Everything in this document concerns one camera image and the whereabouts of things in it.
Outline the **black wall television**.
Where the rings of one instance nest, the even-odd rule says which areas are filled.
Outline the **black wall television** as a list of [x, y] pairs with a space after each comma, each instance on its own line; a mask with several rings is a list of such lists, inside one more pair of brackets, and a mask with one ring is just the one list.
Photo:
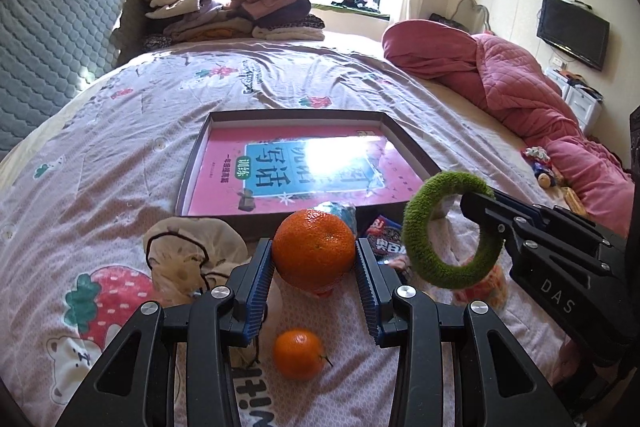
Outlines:
[[542, 0], [537, 37], [601, 72], [608, 50], [610, 23], [578, 4], [565, 0]]

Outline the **small toy figure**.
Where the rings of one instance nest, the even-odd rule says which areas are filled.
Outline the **small toy figure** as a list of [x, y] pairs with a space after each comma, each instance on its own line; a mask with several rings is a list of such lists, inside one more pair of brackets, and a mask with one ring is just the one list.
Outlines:
[[551, 157], [543, 147], [526, 147], [521, 150], [521, 156], [532, 168], [538, 185], [544, 190], [565, 184], [564, 176], [553, 166]]

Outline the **pink quilted blanket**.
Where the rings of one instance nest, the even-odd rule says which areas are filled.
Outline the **pink quilted blanket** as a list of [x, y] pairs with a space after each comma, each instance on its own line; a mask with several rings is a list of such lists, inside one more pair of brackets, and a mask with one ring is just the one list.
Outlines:
[[634, 182], [618, 159], [579, 128], [558, 86], [526, 49], [430, 20], [404, 20], [382, 37], [384, 57], [409, 75], [436, 80], [496, 118], [528, 146], [546, 150], [591, 218], [626, 237]]

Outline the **large orange mandarin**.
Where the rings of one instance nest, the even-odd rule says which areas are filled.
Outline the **large orange mandarin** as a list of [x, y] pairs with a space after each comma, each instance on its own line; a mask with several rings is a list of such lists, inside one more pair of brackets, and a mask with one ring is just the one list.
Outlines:
[[355, 235], [339, 217], [315, 209], [298, 210], [279, 225], [271, 251], [282, 280], [319, 296], [333, 291], [352, 269]]

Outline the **pile of folded clothes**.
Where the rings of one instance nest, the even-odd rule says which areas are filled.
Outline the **pile of folded clothes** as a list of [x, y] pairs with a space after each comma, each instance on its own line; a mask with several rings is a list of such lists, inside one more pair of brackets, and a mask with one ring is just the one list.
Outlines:
[[148, 50], [173, 44], [256, 38], [322, 41], [326, 24], [309, 0], [143, 0]]

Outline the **blue white toy egg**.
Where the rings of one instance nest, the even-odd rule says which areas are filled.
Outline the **blue white toy egg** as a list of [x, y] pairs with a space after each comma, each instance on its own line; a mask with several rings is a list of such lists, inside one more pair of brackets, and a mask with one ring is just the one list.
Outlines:
[[320, 204], [314, 206], [314, 210], [340, 218], [349, 227], [352, 234], [357, 235], [357, 211], [355, 206], [343, 204], [342, 202], [320, 202]]

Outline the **patterned pink bed sheet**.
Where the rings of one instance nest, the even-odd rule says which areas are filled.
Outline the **patterned pink bed sheet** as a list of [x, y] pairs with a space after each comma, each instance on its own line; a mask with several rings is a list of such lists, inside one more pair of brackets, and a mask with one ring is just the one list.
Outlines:
[[[522, 140], [454, 91], [393, 68], [371, 39], [236, 40], [141, 55], [78, 95], [40, 126], [41, 144], [30, 136], [1, 167], [1, 379], [32, 425], [55, 425], [117, 332], [110, 319], [128, 319], [150, 298], [143, 234], [173, 214], [209, 113], [288, 107], [384, 112], [442, 170], [563, 205], [537, 185]], [[98, 337], [79, 332], [65, 299], [86, 303], [96, 277], [110, 278], [90, 305]], [[247, 404], [242, 426], [387, 426], [398, 349], [375, 347], [355, 277], [321, 299], [275, 279], [284, 303], [273, 329], [308, 327], [333, 366], [295, 384], [261, 354], [259, 369], [241, 369], [234, 382]]]

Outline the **blue Oreo snack packet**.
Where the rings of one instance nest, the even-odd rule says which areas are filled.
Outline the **blue Oreo snack packet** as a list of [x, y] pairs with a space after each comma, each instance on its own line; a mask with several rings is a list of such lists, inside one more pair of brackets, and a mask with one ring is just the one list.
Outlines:
[[378, 216], [367, 229], [366, 239], [376, 261], [381, 265], [407, 258], [401, 239], [401, 225], [393, 220]]

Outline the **red blue toy egg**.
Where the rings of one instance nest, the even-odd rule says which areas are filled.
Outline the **red blue toy egg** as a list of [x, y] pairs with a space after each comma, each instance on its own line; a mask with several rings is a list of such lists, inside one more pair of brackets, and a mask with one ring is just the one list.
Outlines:
[[466, 306], [474, 300], [482, 300], [495, 310], [501, 310], [506, 305], [508, 283], [499, 263], [475, 285], [452, 292], [452, 302], [457, 306]]

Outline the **white drawer cabinet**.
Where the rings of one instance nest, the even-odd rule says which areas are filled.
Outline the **white drawer cabinet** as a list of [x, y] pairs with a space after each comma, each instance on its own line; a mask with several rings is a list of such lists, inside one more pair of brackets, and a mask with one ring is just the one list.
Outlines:
[[573, 111], [582, 133], [590, 134], [602, 112], [602, 95], [582, 80], [570, 78], [557, 69], [548, 67], [544, 70], [544, 75], [561, 89], [562, 98]]

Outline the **small orange mandarin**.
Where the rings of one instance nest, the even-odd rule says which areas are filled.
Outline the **small orange mandarin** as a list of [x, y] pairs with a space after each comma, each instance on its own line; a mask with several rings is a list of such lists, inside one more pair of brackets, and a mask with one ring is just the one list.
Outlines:
[[308, 329], [289, 329], [274, 340], [272, 361], [277, 371], [291, 381], [310, 381], [326, 366], [332, 366], [321, 339]]

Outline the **cream cloth with black trim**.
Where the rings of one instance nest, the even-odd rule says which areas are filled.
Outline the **cream cloth with black trim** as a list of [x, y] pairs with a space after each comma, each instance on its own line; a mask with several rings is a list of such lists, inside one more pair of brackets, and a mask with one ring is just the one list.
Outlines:
[[193, 303], [250, 261], [241, 235], [213, 218], [160, 220], [145, 232], [143, 250], [155, 296], [165, 308]]

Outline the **grey quilted headboard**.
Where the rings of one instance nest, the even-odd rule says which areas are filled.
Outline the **grey quilted headboard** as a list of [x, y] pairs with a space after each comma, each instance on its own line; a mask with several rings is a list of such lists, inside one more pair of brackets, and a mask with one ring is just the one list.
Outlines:
[[1, 152], [142, 51], [142, 0], [1, 0]]

